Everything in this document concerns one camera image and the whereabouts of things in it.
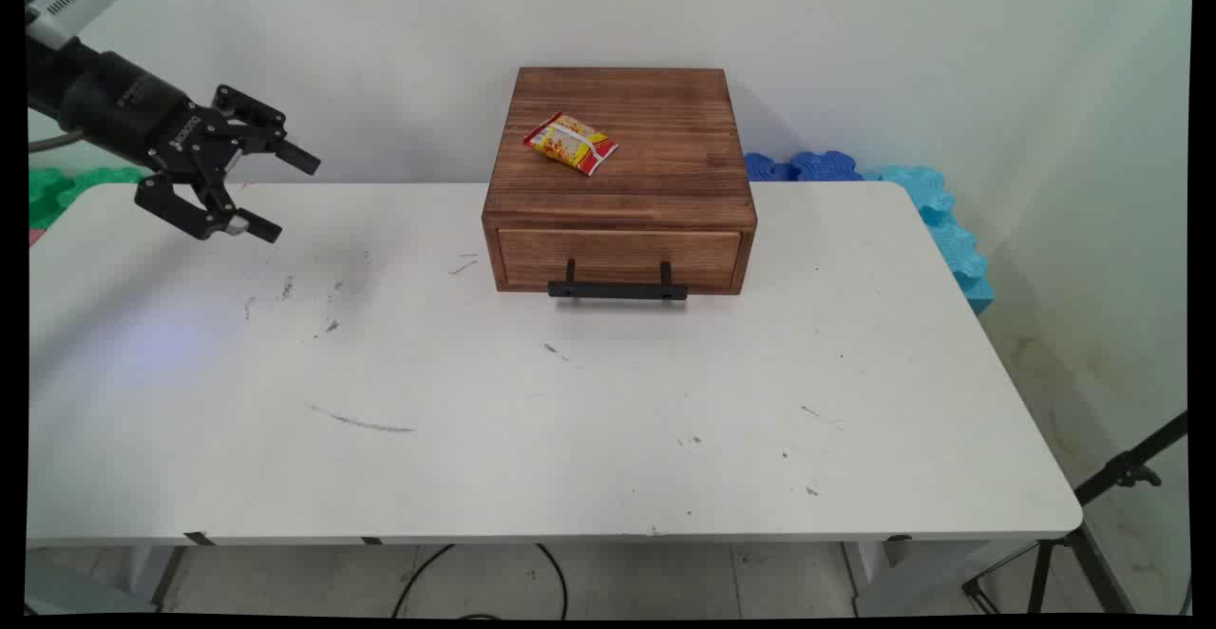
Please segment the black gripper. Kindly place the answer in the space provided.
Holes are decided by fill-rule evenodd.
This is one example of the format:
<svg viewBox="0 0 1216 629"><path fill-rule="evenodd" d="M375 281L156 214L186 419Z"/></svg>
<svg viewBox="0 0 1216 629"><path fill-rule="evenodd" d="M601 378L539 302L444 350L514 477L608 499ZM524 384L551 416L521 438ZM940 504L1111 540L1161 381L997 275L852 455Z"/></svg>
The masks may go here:
<svg viewBox="0 0 1216 629"><path fill-rule="evenodd" d="M165 173L137 182L134 201L199 240L226 234L275 243L282 234L277 223L233 204L224 189L227 174L223 162L212 161L210 174L199 172L195 145L199 155L212 155L209 127L223 141L237 145L243 156L275 156L309 176L321 165L316 156L291 144L286 116L248 92L220 84L212 102L202 105L113 50L98 52L78 39L58 49L28 41L28 105L55 120L61 130L78 131L88 144L154 172L167 172L178 182L195 182L199 204L180 197Z"/></svg>

